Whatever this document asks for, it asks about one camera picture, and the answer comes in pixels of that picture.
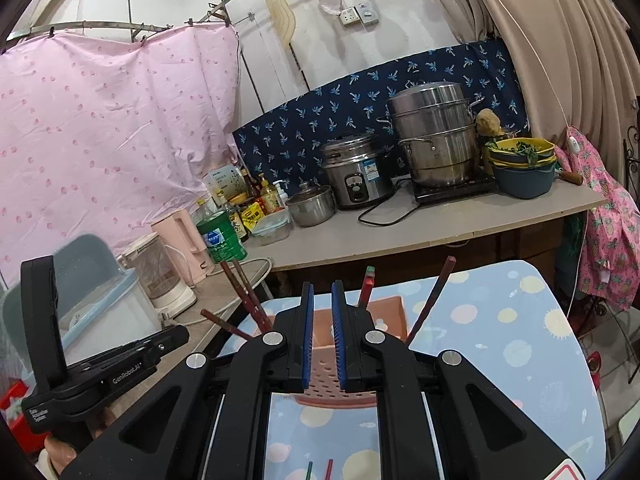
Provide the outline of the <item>left hand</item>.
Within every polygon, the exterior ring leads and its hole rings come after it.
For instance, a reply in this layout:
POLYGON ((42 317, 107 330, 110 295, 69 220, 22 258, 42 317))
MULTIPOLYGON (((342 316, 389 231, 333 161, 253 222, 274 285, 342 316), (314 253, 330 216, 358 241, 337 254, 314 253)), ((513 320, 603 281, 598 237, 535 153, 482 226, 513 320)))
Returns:
MULTIPOLYGON (((93 422, 89 422, 93 439, 103 434, 115 419, 114 412, 110 408, 104 408, 93 422)), ((47 451, 49 462, 57 474, 62 474, 63 470, 77 457, 76 450, 70 444, 52 436, 46 437, 44 440, 44 449, 47 451)))

